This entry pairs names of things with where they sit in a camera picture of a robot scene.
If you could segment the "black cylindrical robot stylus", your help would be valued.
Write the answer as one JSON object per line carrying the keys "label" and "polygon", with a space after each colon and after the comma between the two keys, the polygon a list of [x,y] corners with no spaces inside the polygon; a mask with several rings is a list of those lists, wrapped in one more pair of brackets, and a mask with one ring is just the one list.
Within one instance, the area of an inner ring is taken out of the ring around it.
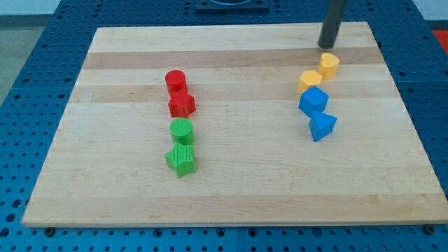
{"label": "black cylindrical robot stylus", "polygon": [[320,48],[334,47],[348,2],[348,0],[330,0],[318,38]]}

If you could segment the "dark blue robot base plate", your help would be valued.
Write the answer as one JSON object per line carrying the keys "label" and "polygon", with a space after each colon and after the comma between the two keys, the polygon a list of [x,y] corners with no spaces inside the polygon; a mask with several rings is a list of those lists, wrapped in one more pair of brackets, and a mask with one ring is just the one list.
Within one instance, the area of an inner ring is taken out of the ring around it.
{"label": "dark blue robot base plate", "polygon": [[211,11],[268,11],[270,0],[194,0],[196,13]]}

